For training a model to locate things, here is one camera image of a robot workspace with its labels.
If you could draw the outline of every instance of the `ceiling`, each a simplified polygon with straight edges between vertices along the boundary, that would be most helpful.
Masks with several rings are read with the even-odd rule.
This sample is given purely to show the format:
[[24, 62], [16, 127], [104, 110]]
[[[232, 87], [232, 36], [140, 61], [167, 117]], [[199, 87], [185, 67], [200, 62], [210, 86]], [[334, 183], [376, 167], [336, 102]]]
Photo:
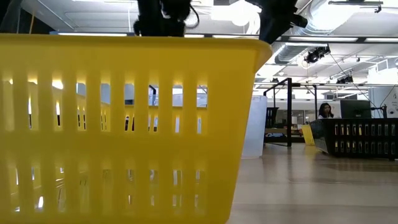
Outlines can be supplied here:
[[[298, 0], [296, 5], [298, 11], [301, 11], [309, 1], [311, 0]], [[245, 34], [248, 32], [249, 24], [236, 26], [236, 23], [231, 21], [232, 19], [229, 21], [226, 19], [214, 20], [214, 17], [212, 19], [212, 9], [216, 8], [223, 12], [228, 10], [228, 6], [213, 6], [213, 0], [197, 0], [194, 3], [200, 15], [200, 25], [196, 29], [187, 30], [187, 32], [212, 34]], [[138, 15], [136, 2], [25, 0], [22, 7], [30, 13], [35, 13], [40, 20], [61, 32], [130, 32]], [[361, 8], [331, 35], [398, 35], [398, 9], [384, 9], [378, 14], [375, 14], [373, 10], [374, 8]], [[331, 15], [329, 19], [336, 16], [338, 14]], [[343, 70], [347, 69], [347, 72], [351, 72], [356, 83], [366, 82], [368, 69], [376, 62], [384, 60], [384, 57], [387, 56], [398, 56], [397, 44], [330, 44], [330, 48], [331, 54], [339, 66]], [[300, 57], [296, 59], [298, 60], [292, 61], [289, 66], [276, 65], [276, 69], [259, 72], [257, 82], [269, 82], [272, 77], [278, 77], [281, 74], [283, 77], [292, 77], [294, 82], [325, 83], [330, 81], [331, 76], [341, 73], [341, 68], [330, 56], [321, 59], [309, 69], [304, 69], [299, 65]]]

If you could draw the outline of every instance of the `woman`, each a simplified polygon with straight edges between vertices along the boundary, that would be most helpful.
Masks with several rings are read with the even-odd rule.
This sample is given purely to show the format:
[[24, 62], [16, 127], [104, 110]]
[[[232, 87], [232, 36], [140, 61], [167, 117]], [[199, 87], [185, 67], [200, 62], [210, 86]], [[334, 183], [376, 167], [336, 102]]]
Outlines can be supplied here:
[[328, 103], [322, 103], [319, 108], [318, 119], [333, 118], [335, 115], [331, 113], [331, 106]]

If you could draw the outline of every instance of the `white wall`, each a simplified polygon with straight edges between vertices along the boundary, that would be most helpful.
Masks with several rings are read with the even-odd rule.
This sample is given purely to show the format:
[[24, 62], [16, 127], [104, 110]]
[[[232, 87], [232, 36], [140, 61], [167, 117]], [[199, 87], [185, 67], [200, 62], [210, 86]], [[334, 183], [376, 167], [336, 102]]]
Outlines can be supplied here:
[[[340, 109], [340, 101], [325, 101], [318, 100], [318, 108], [322, 103], [328, 103], [331, 106], [331, 112], [335, 115], [335, 117], [341, 117], [341, 109]], [[274, 107], [274, 100], [268, 99], [268, 107]], [[276, 101], [276, 107], [279, 107], [280, 110], [287, 110], [287, 100], [285, 101]], [[292, 110], [315, 110], [315, 102], [311, 101], [301, 101], [301, 100], [293, 100], [292, 101]]]

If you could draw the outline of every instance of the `ceiling light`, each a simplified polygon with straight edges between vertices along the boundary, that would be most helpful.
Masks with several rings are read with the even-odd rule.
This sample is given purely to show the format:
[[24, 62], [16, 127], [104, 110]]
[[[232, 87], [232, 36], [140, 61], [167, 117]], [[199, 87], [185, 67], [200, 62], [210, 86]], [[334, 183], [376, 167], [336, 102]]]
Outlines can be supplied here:
[[256, 35], [213, 35], [214, 38], [247, 38], [258, 39]]
[[398, 38], [367, 38], [365, 42], [398, 42]]
[[58, 35], [77, 35], [92, 37], [126, 37], [127, 34], [102, 34], [102, 33], [58, 33]]
[[238, 0], [229, 6], [213, 6], [211, 19], [214, 21], [231, 21], [236, 26], [244, 26], [253, 17], [261, 12], [261, 9], [245, 0]]
[[188, 38], [203, 38], [205, 36], [201, 35], [201, 34], [185, 34], [184, 37], [188, 37]]
[[356, 42], [357, 37], [290, 37], [293, 41], [323, 41], [323, 42]]
[[133, 3], [133, 2], [137, 2], [137, 0], [72, 0], [72, 1], [104, 2], [104, 3]]
[[286, 43], [286, 46], [297, 46], [297, 47], [327, 47], [328, 44], [317, 44], [317, 43]]

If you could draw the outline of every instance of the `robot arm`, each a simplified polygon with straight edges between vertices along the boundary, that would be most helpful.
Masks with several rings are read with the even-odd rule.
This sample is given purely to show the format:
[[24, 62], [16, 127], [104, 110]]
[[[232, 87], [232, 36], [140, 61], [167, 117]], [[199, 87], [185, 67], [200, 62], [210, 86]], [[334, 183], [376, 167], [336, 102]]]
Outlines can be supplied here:
[[[259, 39], [272, 44], [293, 25], [305, 27], [307, 20], [294, 14], [297, 0], [246, 0], [262, 9]], [[136, 35], [183, 37], [184, 20], [191, 0], [138, 0]]]

